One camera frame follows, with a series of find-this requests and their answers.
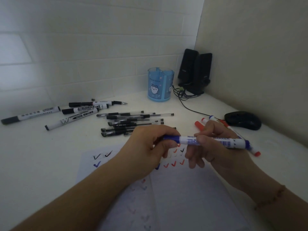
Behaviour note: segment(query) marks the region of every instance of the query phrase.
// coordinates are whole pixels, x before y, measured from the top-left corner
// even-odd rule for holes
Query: hand
[[[121,170],[125,170],[129,183],[152,172],[158,166],[161,157],[166,158],[168,150],[177,146],[173,140],[160,141],[163,135],[179,136],[180,133],[165,125],[136,127],[120,152],[113,158]]]
[[[227,149],[218,141],[208,137],[238,138],[236,133],[221,123],[210,120],[204,130],[195,136],[201,146],[187,147],[185,157],[189,161],[190,168],[194,168],[196,164],[204,167],[202,158],[205,158],[230,185],[244,192],[248,190],[248,183],[257,182],[259,176],[264,175],[246,150]]]

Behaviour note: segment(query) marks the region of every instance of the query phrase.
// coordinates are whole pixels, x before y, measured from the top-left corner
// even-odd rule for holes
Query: white cartoon cat
[[[153,94],[158,93],[158,87],[152,84],[151,85],[151,91],[152,91]]]

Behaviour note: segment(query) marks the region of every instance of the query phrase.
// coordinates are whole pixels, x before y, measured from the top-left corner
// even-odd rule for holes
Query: blue cup
[[[170,99],[174,71],[163,67],[148,69],[148,97],[156,102],[163,102]]]

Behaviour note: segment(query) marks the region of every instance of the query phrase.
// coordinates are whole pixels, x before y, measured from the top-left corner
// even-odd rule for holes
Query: notebook page
[[[182,147],[182,156],[169,155],[150,174],[161,231],[249,230],[210,165],[190,169]]]
[[[76,183],[113,158],[123,144],[89,150],[81,155]],[[150,177],[127,187],[113,202],[98,230],[159,231]]]

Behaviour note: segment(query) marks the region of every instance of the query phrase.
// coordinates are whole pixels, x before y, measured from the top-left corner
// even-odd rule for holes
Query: person's left hand
[[[144,178],[152,172],[158,166],[161,157],[166,158],[168,150],[177,146],[173,140],[160,141],[163,135],[179,136],[180,133],[165,125],[136,127],[129,140],[113,158],[121,171],[126,172],[125,176],[129,183]]]

